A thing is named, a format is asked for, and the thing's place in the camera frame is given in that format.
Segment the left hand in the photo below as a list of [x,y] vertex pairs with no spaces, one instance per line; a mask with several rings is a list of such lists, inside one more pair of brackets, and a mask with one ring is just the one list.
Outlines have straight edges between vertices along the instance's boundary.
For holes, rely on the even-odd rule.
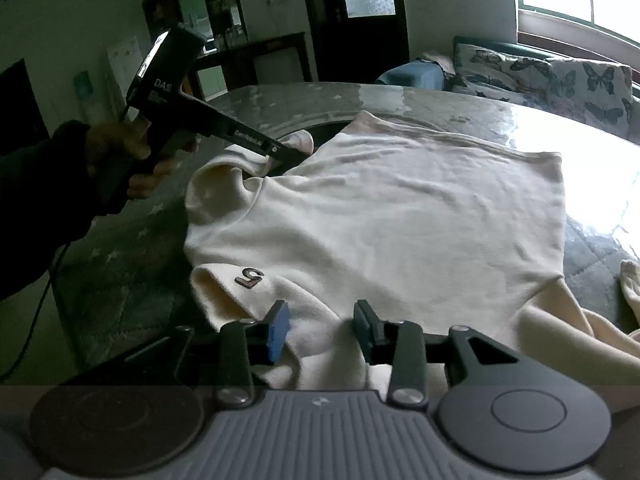
[[92,126],[87,140],[94,175],[130,198],[149,198],[178,166],[176,153],[160,156],[152,151],[146,143],[150,129],[145,119]]

